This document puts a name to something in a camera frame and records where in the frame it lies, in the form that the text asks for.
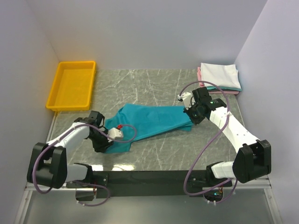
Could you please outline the teal polo t shirt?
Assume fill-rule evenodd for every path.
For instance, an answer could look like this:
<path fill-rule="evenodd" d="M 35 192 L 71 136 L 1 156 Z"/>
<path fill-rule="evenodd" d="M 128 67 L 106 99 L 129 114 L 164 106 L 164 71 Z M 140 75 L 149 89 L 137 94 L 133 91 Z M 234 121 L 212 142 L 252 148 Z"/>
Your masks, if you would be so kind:
<path fill-rule="evenodd" d="M 111 129 L 123 125 L 123 141 L 143 140 L 173 130 L 191 131 L 193 123 L 183 113 L 183 106 L 146 106 L 125 104 L 113 117 L 105 121 Z"/>

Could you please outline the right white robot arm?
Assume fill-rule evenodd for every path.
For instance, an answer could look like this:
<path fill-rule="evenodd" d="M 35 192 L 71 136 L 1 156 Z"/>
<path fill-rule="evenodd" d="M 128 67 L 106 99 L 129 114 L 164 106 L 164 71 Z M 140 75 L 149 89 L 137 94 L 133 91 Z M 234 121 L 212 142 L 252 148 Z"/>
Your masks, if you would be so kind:
<path fill-rule="evenodd" d="M 213 99 L 208 90 L 197 88 L 178 95 L 184 113 L 195 125 L 208 119 L 215 124 L 236 151 L 234 161 L 217 162 L 206 168 L 206 179 L 236 178 L 247 183 L 271 173 L 271 145 L 251 134 L 230 112 L 220 98 Z"/>

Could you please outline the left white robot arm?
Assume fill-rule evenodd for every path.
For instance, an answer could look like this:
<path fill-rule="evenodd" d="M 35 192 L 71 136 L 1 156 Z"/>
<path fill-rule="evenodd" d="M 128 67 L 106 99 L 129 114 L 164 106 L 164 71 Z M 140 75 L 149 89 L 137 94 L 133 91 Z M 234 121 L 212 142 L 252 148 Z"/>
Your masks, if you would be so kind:
<path fill-rule="evenodd" d="M 123 137 L 116 128 L 104 127 L 105 117 L 96 111 L 91 111 L 85 118 L 77 118 L 61 135 L 46 143 L 36 143 L 30 158 L 27 181 L 32 183 L 41 194 L 49 189 L 61 188 L 67 182 L 79 181 L 93 183 L 93 170 L 83 163 L 67 164 L 67 154 L 77 148 L 84 140 L 92 141 L 95 152 L 104 153 L 113 144 L 113 140 Z"/>

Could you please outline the teal folded t shirt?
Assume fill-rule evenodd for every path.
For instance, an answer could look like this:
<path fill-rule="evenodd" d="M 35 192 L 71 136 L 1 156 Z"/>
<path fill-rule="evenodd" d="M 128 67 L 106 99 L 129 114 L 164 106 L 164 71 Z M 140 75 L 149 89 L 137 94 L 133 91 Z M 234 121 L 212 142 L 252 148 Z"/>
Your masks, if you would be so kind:
<path fill-rule="evenodd" d="M 212 87 L 212 86 L 207 87 L 207 89 L 208 89 L 209 91 L 219 91 L 218 88 L 216 88 L 216 87 Z M 226 88 L 226 87 L 222 88 L 222 87 L 221 87 L 221 89 L 222 89 L 223 91 L 242 91 L 242 89 L 240 89 L 240 88 Z"/>

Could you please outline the white folded t shirt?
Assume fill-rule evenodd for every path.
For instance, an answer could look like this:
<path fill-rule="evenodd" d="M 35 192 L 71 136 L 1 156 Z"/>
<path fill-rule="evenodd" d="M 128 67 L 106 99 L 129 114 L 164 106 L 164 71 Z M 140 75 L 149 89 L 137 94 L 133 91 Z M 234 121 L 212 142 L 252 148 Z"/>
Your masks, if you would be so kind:
<path fill-rule="evenodd" d="M 235 64 L 217 65 L 201 63 L 200 73 L 202 81 L 213 83 L 224 89 L 234 91 L 242 90 Z"/>

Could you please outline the black base bar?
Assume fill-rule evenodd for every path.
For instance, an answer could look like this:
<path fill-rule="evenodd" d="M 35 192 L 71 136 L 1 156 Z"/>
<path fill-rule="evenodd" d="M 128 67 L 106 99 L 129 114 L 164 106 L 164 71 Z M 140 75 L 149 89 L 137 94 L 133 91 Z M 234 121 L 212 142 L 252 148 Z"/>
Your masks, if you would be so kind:
<path fill-rule="evenodd" d="M 94 171 L 92 184 L 104 186 L 111 196 L 179 196 L 184 195 L 187 170 L 166 171 Z M 190 193 L 210 188 L 225 178 L 216 179 L 205 170 L 194 170 L 189 175 L 186 189 Z"/>

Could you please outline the yellow plastic bin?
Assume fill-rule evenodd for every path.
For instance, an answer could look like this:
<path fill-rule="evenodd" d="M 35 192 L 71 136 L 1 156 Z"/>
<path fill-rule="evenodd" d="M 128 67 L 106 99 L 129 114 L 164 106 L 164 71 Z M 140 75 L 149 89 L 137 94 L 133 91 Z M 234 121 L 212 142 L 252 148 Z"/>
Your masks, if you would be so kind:
<path fill-rule="evenodd" d="M 54 112 L 88 111 L 91 105 L 95 61 L 58 64 L 46 108 Z"/>

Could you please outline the aluminium frame rail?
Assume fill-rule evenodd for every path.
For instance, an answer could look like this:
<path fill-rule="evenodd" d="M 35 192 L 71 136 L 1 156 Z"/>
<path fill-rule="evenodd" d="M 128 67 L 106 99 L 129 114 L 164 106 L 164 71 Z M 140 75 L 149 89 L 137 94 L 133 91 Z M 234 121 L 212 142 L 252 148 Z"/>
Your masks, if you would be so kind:
<path fill-rule="evenodd" d="M 28 183 L 17 224 L 280 224 L 266 178 L 232 182 L 199 196 L 183 191 L 178 172 L 113 171 L 103 189 L 69 183 L 60 189 Z"/>

